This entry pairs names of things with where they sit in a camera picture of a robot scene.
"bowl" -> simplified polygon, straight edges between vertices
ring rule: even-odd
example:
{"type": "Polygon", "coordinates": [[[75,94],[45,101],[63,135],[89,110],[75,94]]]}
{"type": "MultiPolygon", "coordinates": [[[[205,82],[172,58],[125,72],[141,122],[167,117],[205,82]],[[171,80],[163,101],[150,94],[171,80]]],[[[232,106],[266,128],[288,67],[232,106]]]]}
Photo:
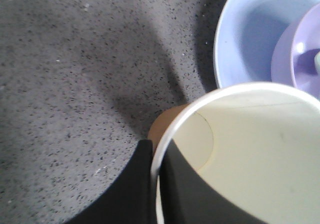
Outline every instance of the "bowl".
{"type": "Polygon", "coordinates": [[[320,3],[294,21],[279,38],[271,60],[273,82],[293,86],[320,97],[320,74],[315,57],[320,52],[320,3]]]}
{"type": "Polygon", "coordinates": [[[217,25],[213,65],[219,88],[272,81],[281,34],[320,0],[227,0],[217,25]]]}

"granite countertop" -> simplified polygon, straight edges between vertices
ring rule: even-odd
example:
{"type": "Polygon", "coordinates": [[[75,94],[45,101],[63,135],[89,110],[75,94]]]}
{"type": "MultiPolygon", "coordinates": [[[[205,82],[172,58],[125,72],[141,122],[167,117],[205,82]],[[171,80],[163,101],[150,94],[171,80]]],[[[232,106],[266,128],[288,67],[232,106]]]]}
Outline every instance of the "granite countertop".
{"type": "Polygon", "coordinates": [[[225,0],[0,0],[0,223],[62,223],[215,89],[225,0]]]}

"gray countertop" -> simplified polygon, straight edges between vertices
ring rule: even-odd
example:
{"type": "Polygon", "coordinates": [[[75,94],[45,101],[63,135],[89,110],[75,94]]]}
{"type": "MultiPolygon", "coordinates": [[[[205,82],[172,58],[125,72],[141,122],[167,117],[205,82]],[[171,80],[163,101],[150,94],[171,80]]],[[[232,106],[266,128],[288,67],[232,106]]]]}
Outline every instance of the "gray countertop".
{"type": "Polygon", "coordinates": [[[62,223],[216,88],[225,0],[0,0],[0,223],[62,223]]]}

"light blue bowl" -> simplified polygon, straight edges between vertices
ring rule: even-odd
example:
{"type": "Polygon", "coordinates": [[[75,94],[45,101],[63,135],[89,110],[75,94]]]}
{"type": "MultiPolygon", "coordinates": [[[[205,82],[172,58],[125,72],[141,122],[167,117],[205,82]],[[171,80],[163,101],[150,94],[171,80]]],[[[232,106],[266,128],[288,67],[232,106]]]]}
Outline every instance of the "light blue bowl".
{"type": "Polygon", "coordinates": [[[285,29],[320,0],[227,0],[214,40],[217,86],[270,81],[274,48],[285,29]]]}

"purple bowl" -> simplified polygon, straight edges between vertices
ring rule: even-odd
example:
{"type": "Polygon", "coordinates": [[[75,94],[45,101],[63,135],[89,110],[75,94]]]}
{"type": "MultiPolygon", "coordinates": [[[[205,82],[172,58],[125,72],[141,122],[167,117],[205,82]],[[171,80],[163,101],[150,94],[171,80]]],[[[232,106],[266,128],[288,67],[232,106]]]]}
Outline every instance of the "purple bowl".
{"type": "Polygon", "coordinates": [[[273,82],[320,97],[315,56],[320,52],[320,3],[291,23],[277,42],[271,60],[273,82]]]}

